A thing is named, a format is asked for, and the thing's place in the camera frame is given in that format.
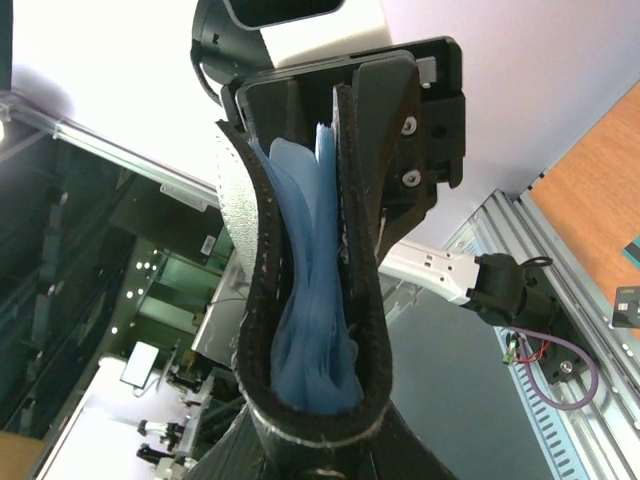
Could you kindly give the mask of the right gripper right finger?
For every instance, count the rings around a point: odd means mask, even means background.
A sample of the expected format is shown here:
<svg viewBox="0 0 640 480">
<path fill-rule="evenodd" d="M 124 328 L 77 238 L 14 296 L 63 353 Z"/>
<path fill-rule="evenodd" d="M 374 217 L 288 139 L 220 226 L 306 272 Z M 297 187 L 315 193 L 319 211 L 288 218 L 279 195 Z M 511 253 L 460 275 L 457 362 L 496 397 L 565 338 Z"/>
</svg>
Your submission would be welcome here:
<svg viewBox="0 0 640 480">
<path fill-rule="evenodd" d="M 364 478 L 453 480 L 457 476 L 415 435 L 392 401 L 365 438 Z"/>
</svg>

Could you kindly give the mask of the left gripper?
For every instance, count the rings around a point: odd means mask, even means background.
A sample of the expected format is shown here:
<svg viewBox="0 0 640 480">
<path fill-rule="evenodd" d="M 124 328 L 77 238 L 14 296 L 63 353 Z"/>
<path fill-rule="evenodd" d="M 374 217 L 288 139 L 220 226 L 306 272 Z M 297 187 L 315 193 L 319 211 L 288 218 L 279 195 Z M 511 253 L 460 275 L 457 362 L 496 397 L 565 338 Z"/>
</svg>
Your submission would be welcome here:
<svg viewBox="0 0 640 480">
<path fill-rule="evenodd" d="M 466 153 L 462 52 L 450 37 L 384 47 L 244 74 L 221 90 L 230 123 L 245 130 L 236 104 L 244 85 L 298 80 L 333 118 L 334 87 L 353 96 L 361 179 L 373 247 L 388 250 L 437 202 L 437 186 L 457 187 Z"/>
</svg>

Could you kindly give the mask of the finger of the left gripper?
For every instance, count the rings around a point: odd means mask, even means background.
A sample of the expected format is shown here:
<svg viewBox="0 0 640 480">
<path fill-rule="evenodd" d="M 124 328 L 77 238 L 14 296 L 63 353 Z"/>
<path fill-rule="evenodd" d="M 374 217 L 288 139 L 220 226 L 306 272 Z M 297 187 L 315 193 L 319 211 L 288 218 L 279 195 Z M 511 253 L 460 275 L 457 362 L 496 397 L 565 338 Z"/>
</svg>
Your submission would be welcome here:
<svg viewBox="0 0 640 480">
<path fill-rule="evenodd" d="M 313 146 L 318 105 L 300 81 L 244 85 L 236 93 L 236 104 L 245 130 L 263 150 L 276 139 Z"/>
</svg>

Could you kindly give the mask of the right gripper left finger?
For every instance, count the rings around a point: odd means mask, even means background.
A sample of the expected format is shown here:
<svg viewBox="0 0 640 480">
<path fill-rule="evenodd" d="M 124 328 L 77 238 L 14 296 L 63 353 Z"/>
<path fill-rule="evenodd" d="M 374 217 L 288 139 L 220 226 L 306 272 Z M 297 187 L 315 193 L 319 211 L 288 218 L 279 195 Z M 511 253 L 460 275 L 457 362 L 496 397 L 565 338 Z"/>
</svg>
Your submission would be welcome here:
<svg viewBox="0 0 640 480">
<path fill-rule="evenodd" d="M 185 480 L 276 480 L 280 472 L 268 460 L 244 406 L 222 438 L 191 468 Z"/>
</svg>

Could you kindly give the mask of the black leather card holder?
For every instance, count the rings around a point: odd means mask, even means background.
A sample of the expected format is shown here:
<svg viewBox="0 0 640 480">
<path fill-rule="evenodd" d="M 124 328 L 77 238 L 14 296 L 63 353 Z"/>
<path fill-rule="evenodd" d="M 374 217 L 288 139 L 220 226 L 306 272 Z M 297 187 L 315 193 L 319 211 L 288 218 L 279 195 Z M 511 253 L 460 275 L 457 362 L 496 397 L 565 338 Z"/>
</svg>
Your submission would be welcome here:
<svg viewBox="0 0 640 480">
<path fill-rule="evenodd" d="M 367 442 L 389 409 L 392 354 L 352 89 L 333 89 L 313 147 L 217 130 L 218 201 L 249 280 L 232 365 L 253 421 L 312 449 Z"/>
</svg>

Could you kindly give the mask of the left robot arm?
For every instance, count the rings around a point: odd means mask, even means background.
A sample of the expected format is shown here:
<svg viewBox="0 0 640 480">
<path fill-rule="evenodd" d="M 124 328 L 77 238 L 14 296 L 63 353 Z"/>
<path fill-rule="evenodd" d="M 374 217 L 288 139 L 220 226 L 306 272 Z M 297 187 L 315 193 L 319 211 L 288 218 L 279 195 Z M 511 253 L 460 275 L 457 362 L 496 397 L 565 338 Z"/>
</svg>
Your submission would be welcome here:
<svg viewBox="0 0 640 480">
<path fill-rule="evenodd" d="M 478 266 L 406 241 L 436 205 L 439 185 L 463 178 L 466 100 L 453 38 L 245 74 L 223 87 L 222 105 L 231 125 L 263 148 L 280 137 L 311 147 L 316 126 L 335 123 L 346 180 L 360 193 L 382 270 L 466 302 Z"/>
</svg>

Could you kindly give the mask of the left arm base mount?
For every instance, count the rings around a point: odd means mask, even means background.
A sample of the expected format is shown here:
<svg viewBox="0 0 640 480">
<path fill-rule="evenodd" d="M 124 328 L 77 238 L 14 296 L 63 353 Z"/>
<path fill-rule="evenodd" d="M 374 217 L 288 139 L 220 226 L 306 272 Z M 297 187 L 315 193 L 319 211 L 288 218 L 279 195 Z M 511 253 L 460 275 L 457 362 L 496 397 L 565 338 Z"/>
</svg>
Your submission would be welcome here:
<svg viewBox="0 0 640 480">
<path fill-rule="evenodd" d="M 464 305 L 493 327 L 516 327 L 549 334 L 583 349 L 590 358 L 595 354 L 576 327 L 568 309 L 543 273 L 553 264 L 547 256 L 522 263 L 503 254 L 483 254 L 475 259 L 479 274 L 468 290 L 470 301 Z"/>
</svg>

